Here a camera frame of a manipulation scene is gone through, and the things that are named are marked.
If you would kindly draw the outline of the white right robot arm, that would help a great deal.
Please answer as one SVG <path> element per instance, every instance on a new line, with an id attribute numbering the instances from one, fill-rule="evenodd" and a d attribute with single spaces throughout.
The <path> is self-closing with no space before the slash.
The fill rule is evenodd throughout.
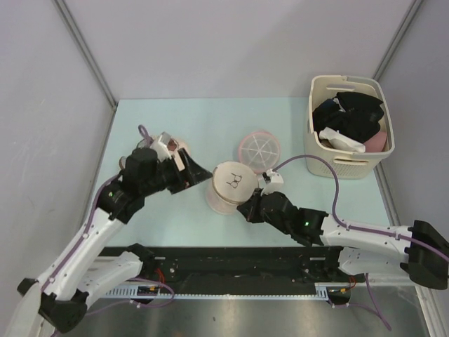
<path id="1" fill-rule="evenodd" d="M 430 223 L 380 229 L 340 220 L 334 213 L 294 206 L 281 192 L 256 189 L 237 207 L 249 223 L 268 223 L 303 246 L 341 246 L 378 253 L 398 262 L 410 280 L 429 289 L 448 288 L 448 240 Z"/>

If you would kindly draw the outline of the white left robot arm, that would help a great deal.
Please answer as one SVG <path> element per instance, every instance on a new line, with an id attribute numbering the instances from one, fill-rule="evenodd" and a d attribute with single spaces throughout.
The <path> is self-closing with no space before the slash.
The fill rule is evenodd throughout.
<path id="1" fill-rule="evenodd" d="M 176 194 L 212 178 L 184 149 L 178 153 L 183 169 L 173 156 L 163 158 L 150 148 L 133 150 L 124 169 L 101 185 L 86 224 L 55 262 L 36 279 L 19 283 L 22 301 L 7 336 L 36 336 L 44 322 L 57 333 L 67 333 L 103 294 L 129 279 L 145 281 L 154 275 L 154 254 L 140 244 L 129 246 L 92 274 L 88 269 L 110 239 L 144 207 L 146 197 L 164 190 Z"/>

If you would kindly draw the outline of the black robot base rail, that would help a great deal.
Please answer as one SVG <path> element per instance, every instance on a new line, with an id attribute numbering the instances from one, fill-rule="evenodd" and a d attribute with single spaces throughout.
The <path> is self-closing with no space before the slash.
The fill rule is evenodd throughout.
<path id="1" fill-rule="evenodd" d="M 141 277 L 163 282 L 163 295 L 312 295 L 317 283 L 364 284 L 365 274 L 343 272 L 337 247 L 147 248 Z"/>

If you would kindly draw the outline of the pink mesh cylindrical laundry bag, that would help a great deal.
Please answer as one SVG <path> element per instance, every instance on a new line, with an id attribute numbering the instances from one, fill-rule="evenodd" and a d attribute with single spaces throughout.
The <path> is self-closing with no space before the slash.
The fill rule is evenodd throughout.
<path id="1" fill-rule="evenodd" d="M 222 162 L 213 170 L 206 201 L 216 213 L 230 215 L 237 206 L 247 202 L 258 187 L 259 180 L 250 167 L 236 161 Z"/>

